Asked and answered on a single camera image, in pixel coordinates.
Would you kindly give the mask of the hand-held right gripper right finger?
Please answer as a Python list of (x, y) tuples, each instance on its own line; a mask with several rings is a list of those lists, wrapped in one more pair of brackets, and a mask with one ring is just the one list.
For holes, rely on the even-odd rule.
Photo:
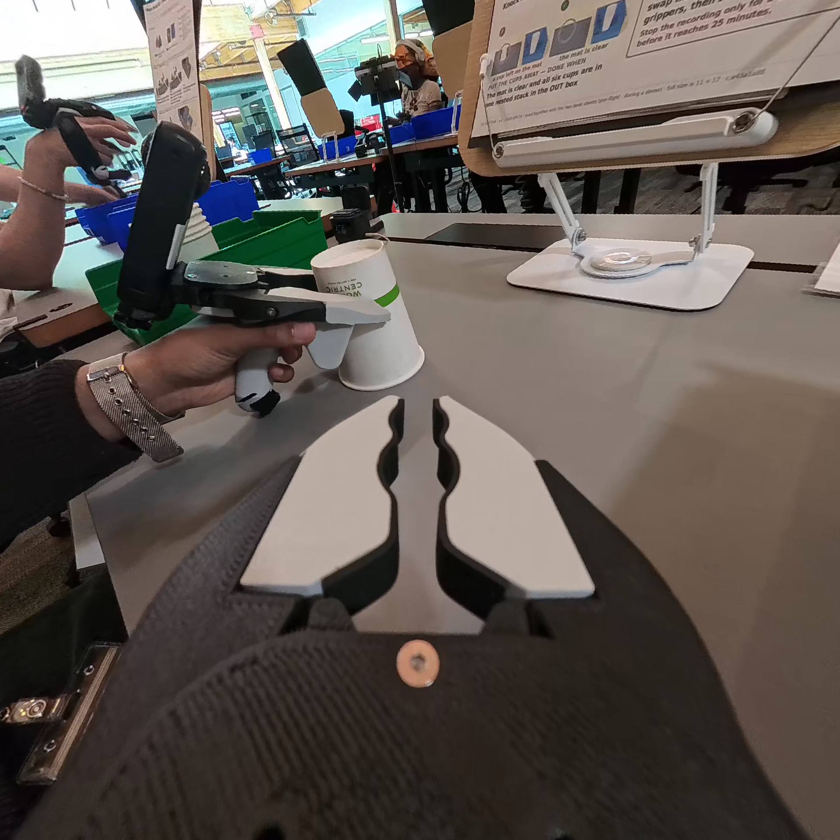
[(436, 575), (478, 618), (509, 600), (585, 599), (595, 584), (534, 457), (505, 430), (445, 395), (434, 400)]

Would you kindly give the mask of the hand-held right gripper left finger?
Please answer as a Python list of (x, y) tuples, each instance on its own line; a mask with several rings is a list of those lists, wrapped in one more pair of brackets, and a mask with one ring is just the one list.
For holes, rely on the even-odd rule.
[(404, 408), (385, 396), (306, 449), (242, 573), (244, 590), (332, 598), (354, 615), (392, 588)]

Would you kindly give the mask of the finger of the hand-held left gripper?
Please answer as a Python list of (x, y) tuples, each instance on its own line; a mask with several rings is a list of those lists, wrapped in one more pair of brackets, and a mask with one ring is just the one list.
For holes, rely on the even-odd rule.
[(316, 337), (308, 345), (312, 362), (323, 370), (340, 367), (355, 326), (391, 320), (391, 313), (386, 308), (363, 297), (308, 291), (306, 299), (324, 308), (320, 320), (312, 318), (316, 324)]
[(319, 290), (313, 271), (294, 268), (258, 268), (259, 284), (268, 289), (300, 289), (316, 292)]

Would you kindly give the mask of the nested stack of paper cups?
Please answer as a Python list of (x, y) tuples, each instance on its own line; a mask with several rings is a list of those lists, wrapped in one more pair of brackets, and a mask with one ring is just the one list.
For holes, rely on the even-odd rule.
[(218, 251), (219, 245), (213, 228), (208, 223), (200, 204), (194, 202), (190, 218), (185, 226), (177, 260), (188, 264), (215, 255)]

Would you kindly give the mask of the green plastic bin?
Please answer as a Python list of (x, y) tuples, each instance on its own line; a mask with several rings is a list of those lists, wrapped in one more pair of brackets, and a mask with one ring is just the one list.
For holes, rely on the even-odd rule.
[[(319, 211), (257, 211), (248, 222), (232, 219), (213, 226), (213, 236), (217, 245), (224, 247), (202, 259), (252, 266), (309, 270), (311, 258), (328, 247)], [(157, 322), (150, 331), (127, 328), (116, 322), (121, 265), (122, 259), (116, 259), (88, 269), (86, 276), (100, 307), (129, 339), (146, 345), (196, 317), (189, 307), (179, 305), (169, 318)]]

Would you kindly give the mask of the white paper cup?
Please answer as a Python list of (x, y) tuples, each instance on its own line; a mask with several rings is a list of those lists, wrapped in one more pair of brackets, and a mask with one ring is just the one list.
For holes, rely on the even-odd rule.
[(382, 323), (353, 329), (339, 366), (343, 385), (376, 392), (399, 385), (423, 366), (425, 353), (417, 341), (385, 241), (366, 238), (336, 245), (311, 260), (321, 292), (354, 301), (371, 301), (390, 314)]

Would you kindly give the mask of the another person's forearm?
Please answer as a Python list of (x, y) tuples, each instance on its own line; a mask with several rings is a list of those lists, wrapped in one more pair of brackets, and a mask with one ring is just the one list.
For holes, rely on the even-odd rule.
[(36, 184), (34, 177), (22, 173), (15, 168), (1, 165), (1, 201), (3, 203), (16, 203), (21, 190), (29, 190), (36, 193), (44, 187), (47, 197), (65, 197), (67, 204), (80, 204), (87, 207), (94, 207), (117, 200), (120, 195), (111, 187), (99, 187), (94, 185), (64, 182), (58, 186), (56, 178), (44, 181), (44, 184)]
[[(65, 182), (65, 171), (44, 165), (24, 154), (22, 173), (36, 184), (57, 179)], [(10, 291), (38, 291), (50, 288), (65, 243), (65, 197), (47, 197), (42, 186), (37, 192), (21, 190), (11, 217), (1, 233), (1, 288)]]

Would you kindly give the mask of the grey desk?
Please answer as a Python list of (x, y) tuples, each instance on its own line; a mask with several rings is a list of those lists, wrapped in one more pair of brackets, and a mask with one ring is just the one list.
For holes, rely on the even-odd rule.
[[(34, 838), (838, 838), (838, 313), (747, 272), (717, 308), (509, 286), (528, 255), (385, 243), (426, 360), (315, 374), (112, 520), (195, 515)], [(351, 615), (239, 585), (306, 449), (404, 400), (399, 567)], [(535, 458), (595, 584), (478, 618), (436, 575), (433, 404)]]

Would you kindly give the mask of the person's left hand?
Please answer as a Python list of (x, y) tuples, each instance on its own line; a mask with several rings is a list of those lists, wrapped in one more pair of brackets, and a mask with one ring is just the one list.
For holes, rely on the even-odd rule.
[(267, 350), (273, 383), (290, 382), (292, 365), (316, 337), (311, 322), (239, 327), (230, 322), (183, 328), (129, 352), (124, 366), (142, 395), (159, 412), (173, 417), (211, 406), (235, 393), (236, 363)]

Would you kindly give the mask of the blue plastic bin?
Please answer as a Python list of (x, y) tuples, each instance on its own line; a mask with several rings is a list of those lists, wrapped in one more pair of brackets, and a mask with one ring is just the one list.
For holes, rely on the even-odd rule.
[(102, 245), (111, 245), (116, 241), (109, 221), (111, 204), (106, 203), (97, 206), (86, 206), (76, 208), (76, 217), (79, 225), (86, 233), (96, 238)]
[[(136, 194), (110, 203), (109, 221), (116, 240), (114, 244), (121, 249), (128, 244), (138, 197)], [(211, 226), (235, 217), (246, 222), (259, 210), (254, 184), (247, 176), (236, 176), (228, 182), (213, 182), (197, 202)]]
[(403, 143), (409, 140), (429, 140), (450, 133), (457, 133), (459, 127), (461, 106), (457, 109), (449, 106), (432, 112), (418, 114), (409, 122), (390, 127), (393, 143)]

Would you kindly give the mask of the wood-edged grey table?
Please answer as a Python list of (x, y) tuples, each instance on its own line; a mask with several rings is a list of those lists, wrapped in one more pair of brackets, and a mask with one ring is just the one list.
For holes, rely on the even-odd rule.
[(14, 292), (17, 330), (34, 347), (45, 349), (109, 323), (87, 271), (122, 256), (118, 245), (101, 245), (95, 238), (66, 245), (51, 288)]

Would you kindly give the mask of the wooden document stand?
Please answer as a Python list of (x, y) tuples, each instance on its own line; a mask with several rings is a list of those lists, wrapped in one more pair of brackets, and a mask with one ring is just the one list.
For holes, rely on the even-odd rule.
[(214, 167), (211, 101), (199, 73), (202, 2), (138, 2), (138, 9), (148, 40), (156, 120), (200, 140)]

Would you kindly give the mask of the silver mesh wristwatch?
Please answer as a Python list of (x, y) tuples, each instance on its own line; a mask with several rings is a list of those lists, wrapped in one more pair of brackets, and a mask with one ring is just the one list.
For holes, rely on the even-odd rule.
[(125, 356), (119, 353), (89, 365), (86, 380), (91, 395), (108, 420), (153, 462), (180, 458), (184, 449), (165, 425), (184, 414), (170, 416), (155, 408), (128, 372)]

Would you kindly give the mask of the instruction sheet on stand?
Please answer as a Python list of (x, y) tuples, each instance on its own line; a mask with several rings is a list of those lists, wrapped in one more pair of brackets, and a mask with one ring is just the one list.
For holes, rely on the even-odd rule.
[[(785, 83), (767, 98), (707, 102), (675, 112), (636, 112), (617, 119), (542, 129), (519, 136), (470, 137), (494, 2), (476, 2), (466, 59), (458, 145), (471, 171), (492, 177), (535, 173), (563, 238), (514, 269), (519, 288), (678, 312), (719, 305), (747, 269), (753, 251), (713, 244), (720, 163), (780, 160), (838, 145), (838, 103), (814, 85)], [(654, 238), (587, 234), (559, 180), (561, 172), (657, 165), (700, 165), (699, 232), (682, 244)]]

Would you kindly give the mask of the printed instruction sheet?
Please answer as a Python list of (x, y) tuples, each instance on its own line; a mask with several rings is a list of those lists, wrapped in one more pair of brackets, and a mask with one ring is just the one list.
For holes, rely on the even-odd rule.
[(470, 137), (838, 80), (834, 1), (494, 2)]

